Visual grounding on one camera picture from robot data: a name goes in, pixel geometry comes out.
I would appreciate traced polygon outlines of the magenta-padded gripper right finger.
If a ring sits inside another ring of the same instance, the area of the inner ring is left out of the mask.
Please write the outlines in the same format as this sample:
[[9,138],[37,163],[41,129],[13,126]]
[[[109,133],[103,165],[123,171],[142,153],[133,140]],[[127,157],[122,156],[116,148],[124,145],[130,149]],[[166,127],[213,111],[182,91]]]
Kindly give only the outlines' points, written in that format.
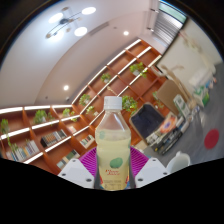
[[166,177],[170,172],[154,157],[148,158],[145,154],[131,148],[130,152],[130,187],[140,188],[154,181]]

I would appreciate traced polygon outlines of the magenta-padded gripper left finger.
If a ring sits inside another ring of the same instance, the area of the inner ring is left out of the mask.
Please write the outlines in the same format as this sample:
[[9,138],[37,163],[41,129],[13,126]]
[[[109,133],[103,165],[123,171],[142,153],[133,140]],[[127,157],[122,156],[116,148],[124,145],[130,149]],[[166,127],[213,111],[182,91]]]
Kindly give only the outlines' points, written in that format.
[[80,158],[72,158],[58,174],[59,177],[84,188],[94,188],[97,155],[93,148]]

